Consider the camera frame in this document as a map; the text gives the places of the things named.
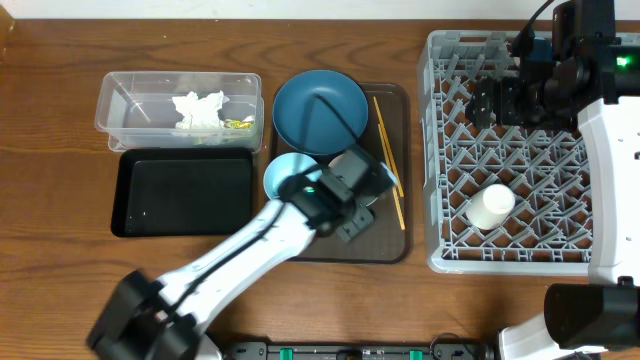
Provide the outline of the white paper napkin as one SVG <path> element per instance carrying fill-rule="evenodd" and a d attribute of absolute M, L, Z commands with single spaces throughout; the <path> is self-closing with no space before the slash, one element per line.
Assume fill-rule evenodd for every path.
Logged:
<path fill-rule="evenodd" d="M 175 124 L 176 129 L 217 129 L 221 128 L 223 121 L 219 111 L 229 98 L 223 91 L 210 93 L 206 97 L 199 98 L 191 91 L 185 96 L 174 96 L 172 102 L 175 110 L 183 116 L 182 120 Z"/>

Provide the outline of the cream white cup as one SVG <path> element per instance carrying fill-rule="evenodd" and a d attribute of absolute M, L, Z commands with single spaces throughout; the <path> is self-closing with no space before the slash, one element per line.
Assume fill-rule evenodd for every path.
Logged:
<path fill-rule="evenodd" d="M 492 184 L 476 193 L 465 214 L 470 223 L 481 230 L 499 227 L 515 207 L 514 192 L 502 184 Z"/>

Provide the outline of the green yellow snack wrapper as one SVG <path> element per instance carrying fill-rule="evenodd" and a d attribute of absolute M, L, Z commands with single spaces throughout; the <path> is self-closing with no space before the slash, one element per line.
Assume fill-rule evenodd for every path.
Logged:
<path fill-rule="evenodd" d="M 251 129 L 254 126 L 254 123 L 255 123 L 255 117 L 253 115 L 247 116 L 242 120 L 225 119 L 223 121 L 223 125 L 225 128 L 238 129 L 238 130 Z"/>

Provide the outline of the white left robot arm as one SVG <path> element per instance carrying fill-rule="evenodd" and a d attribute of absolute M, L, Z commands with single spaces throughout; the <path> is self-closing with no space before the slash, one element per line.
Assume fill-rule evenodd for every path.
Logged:
<path fill-rule="evenodd" d="M 197 260 L 149 280 L 136 270 L 115 287 L 86 338 L 100 359 L 219 359 L 207 334 L 236 297 L 315 237 L 351 240 L 375 221 L 365 198 L 399 180 L 357 145 L 329 167 L 296 161 L 258 215 Z"/>

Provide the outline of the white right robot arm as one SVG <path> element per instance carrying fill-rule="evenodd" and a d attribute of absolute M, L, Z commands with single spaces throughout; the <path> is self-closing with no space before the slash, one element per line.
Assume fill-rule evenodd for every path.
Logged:
<path fill-rule="evenodd" d="M 479 129 L 579 132 L 590 169 L 587 283 L 554 284 L 543 312 L 503 329 L 496 359 L 588 359 L 639 343 L 639 50 L 616 32 L 611 0 L 553 6 L 544 52 L 526 25 L 512 42 L 517 77 L 484 79 L 466 110 Z"/>

